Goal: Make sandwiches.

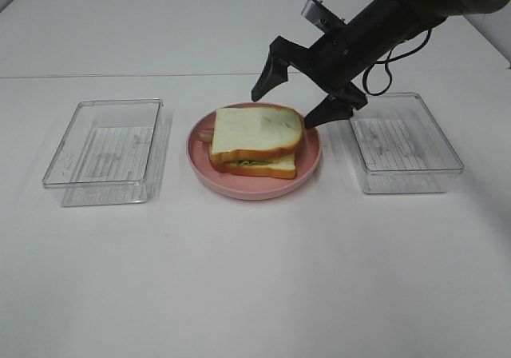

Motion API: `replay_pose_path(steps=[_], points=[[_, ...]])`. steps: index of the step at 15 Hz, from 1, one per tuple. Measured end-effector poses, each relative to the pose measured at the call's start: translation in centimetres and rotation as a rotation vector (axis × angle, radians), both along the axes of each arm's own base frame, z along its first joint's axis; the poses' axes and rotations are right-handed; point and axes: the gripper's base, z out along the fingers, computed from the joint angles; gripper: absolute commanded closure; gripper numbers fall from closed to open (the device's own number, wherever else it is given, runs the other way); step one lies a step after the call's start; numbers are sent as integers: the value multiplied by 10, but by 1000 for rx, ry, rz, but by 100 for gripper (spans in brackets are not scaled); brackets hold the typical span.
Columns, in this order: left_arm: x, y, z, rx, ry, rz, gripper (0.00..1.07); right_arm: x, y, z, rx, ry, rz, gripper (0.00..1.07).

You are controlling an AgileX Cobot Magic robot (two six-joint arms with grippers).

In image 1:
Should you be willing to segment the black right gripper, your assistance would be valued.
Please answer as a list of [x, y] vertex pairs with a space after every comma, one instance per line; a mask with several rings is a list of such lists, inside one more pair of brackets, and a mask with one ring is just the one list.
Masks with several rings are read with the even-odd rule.
[[278, 36], [251, 91], [259, 101], [288, 81], [288, 67], [306, 74], [328, 95], [304, 118], [306, 129], [353, 117], [345, 98], [351, 80], [405, 40], [444, 22], [447, 0], [374, 0], [342, 28], [323, 33], [310, 47]]

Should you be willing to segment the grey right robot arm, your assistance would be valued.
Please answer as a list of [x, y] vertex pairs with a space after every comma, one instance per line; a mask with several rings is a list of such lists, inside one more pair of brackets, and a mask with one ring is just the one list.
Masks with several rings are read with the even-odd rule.
[[287, 82], [288, 67], [307, 75], [327, 96], [305, 118], [316, 126], [352, 118], [367, 104], [370, 91], [353, 79], [364, 78], [377, 64], [394, 62], [392, 50], [420, 33], [430, 34], [449, 16], [491, 14], [510, 0], [374, 0], [349, 22], [344, 22], [319, 0], [308, 0], [302, 15], [321, 29], [323, 36], [306, 48], [277, 37], [269, 46], [263, 72], [252, 88], [251, 99], [260, 100]]

